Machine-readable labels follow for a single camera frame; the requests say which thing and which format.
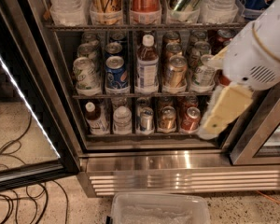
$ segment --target bottle cap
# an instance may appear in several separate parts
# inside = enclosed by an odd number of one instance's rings
[[[86,103],[85,108],[88,112],[93,112],[95,110],[95,105],[93,102],[88,102]]]
[[[143,35],[142,44],[146,47],[152,47],[154,44],[153,35]]]

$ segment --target silver can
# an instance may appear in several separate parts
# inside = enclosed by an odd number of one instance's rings
[[[81,90],[91,90],[100,86],[93,62],[87,57],[75,59],[73,71],[77,80],[77,87]]]
[[[144,107],[140,113],[140,131],[152,131],[153,129],[153,110],[149,107]]]
[[[95,66],[95,71],[100,73],[102,67],[102,52],[99,43],[93,45],[91,43],[84,43],[77,48],[78,57],[87,57],[92,60]]]
[[[171,130],[176,126],[176,110],[166,106],[159,117],[159,127],[164,130]]]
[[[196,42],[189,55],[189,68],[195,71],[200,58],[205,54],[211,54],[211,45],[206,41]]]
[[[183,56],[173,56],[165,66],[163,73],[163,85],[170,88],[182,87],[185,83],[185,77],[188,69],[188,63]]]

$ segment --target refrigerator shelf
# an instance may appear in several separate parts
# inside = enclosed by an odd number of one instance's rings
[[[169,30],[219,30],[219,29],[243,29],[246,26],[246,22],[235,22],[227,24],[123,24],[114,26],[102,26],[102,25],[86,25],[86,26],[61,26],[55,25],[53,22],[46,22],[46,27],[52,32],[109,32],[109,31],[139,31],[139,30],[157,30],[157,31],[169,31]]]

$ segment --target speckled floor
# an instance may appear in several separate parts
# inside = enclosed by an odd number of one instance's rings
[[[103,224],[105,217],[111,213],[112,198],[87,198],[75,177],[59,180],[69,198],[69,224]],[[64,224],[66,202],[63,192],[53,182],[47,183],[49,192],[48,209],[39,222],[41,224]],[[23,197],[25,189],[16,189]],[[39,193],[39,187],[29,188],[30,193]],[[269,192],[280,200],[280,191]],[[280,224],[280,205],[258,195],[256,192],[227,192],[194,194],[204,197],[208,203],[212,224],[253,223]],[[38,217],[44,205],[45,197],[39,203]],[[7,203],[0,201],[0,220],[7,213]],[[18,223],[30,223],[35,213],[35,205],[31,201],[21,201]],[[7,223],[15,223],[13,212]]]

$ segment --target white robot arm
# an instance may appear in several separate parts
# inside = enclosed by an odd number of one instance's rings
[[[215,89],[198,131],[202,139],[217,137],[237,119],[252,104],[253,91],[267,90],[280,82],[280,0],[227,46],[223,74],[231,84]]]

